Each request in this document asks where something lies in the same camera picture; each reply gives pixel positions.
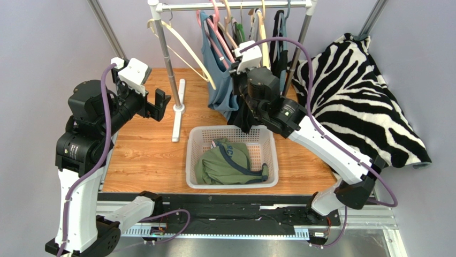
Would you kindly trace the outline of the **blue tank top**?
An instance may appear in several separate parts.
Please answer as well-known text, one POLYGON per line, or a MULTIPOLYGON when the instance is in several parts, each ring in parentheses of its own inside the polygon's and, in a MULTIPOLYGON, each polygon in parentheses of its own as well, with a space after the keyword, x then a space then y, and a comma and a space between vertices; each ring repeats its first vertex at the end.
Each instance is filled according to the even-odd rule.
POLYGON ((233 94, 233 82, 229 73, 232 62, 229 60, 221 45, 212 19, 203 11, 198 12, 203 36, 201 52, 204 67, 214 81, 215 87, 207 83, 208 107, 220 112, 226 120, 239 109, 237 96, 233 94))

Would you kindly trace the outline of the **black tank top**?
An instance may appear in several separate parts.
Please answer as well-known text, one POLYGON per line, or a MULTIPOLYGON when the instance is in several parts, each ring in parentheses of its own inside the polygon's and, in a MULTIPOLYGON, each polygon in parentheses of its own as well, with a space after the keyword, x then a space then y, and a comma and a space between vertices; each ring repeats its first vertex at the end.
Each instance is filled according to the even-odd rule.
POLYGON ((228 125, 235 125, 240 128, 244 133, 249 133, 252 126, 260 125, 261 123, 256 120, 250 111, 249 107, 246 106, 245 102, 233 91, 233 79, 232 80, 232 93, 236 97, 236 103, 238 105, 238 110, 232 111, 229 120, 227 121, 228 125))

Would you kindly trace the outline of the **pink plastic hanger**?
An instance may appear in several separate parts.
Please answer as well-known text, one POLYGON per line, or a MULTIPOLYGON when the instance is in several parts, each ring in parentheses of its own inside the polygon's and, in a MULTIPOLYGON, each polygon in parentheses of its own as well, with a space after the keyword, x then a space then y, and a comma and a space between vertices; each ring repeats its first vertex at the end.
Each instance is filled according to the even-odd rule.
POLYGON ((224 25, 220 23, 220 14, 216 1, 211 0, 211 3, 213 5, 215 14, 212 15, 212 19, 207 20, 208 28, 211 28, 217 36, 218 42, 224 51, 224 65, 227 69, 230 69, 231 64, 234 62, 234 57, 232 55, 231 49, 226 43, 225 36, 231 41, 234 48, 237 48, 238 46, 231 35, 226 31, 227 29, 224 27, 224 25))

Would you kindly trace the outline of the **green tank top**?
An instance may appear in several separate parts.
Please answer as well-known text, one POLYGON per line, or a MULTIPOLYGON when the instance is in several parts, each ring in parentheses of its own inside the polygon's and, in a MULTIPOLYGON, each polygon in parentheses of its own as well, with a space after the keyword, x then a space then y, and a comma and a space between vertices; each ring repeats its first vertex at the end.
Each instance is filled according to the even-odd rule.
POLYGON ((247 145, 227 138, 212 140, 194 170, 197 183, 203 185, 247 185, 269 179, 267 164, 254 170, 247 145))

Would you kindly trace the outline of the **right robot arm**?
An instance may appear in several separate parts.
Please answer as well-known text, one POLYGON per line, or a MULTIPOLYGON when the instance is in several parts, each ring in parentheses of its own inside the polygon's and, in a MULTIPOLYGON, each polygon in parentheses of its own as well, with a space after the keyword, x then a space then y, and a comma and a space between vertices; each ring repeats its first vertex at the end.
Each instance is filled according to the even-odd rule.
POLYGON ((339 175, 334 185, 313 194, 307 203, 307 217, 321 220, 343 206, 362 209, 375 186, 374 173, 382 169, 381 162, 355 151, 307 114, 305 107, 281 96, 279 80, 267 68, 232 69, 230 75, 234 93, 242 97, 256 121, 307 148, 339 175))

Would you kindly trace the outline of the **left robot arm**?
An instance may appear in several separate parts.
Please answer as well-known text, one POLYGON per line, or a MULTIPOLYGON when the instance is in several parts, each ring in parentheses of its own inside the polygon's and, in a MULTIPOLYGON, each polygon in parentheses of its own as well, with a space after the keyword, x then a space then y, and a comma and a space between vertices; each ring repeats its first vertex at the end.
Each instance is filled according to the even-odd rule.
POLYGON ((160 89, 155 103, 119 81, 112 92, 99 80, 78 84, 69 97, 72 111, 65 133, 56 144, 56 166, 61 188, 57 236, 45 251, 61 256, 107 256, 123 232, 144 218, 163 213, 163 198, 142 191, 127 205, 106 215, 96 212, 98 191, 108 153, 117 133, 135 115, 161 120, 171 96, 160 89))

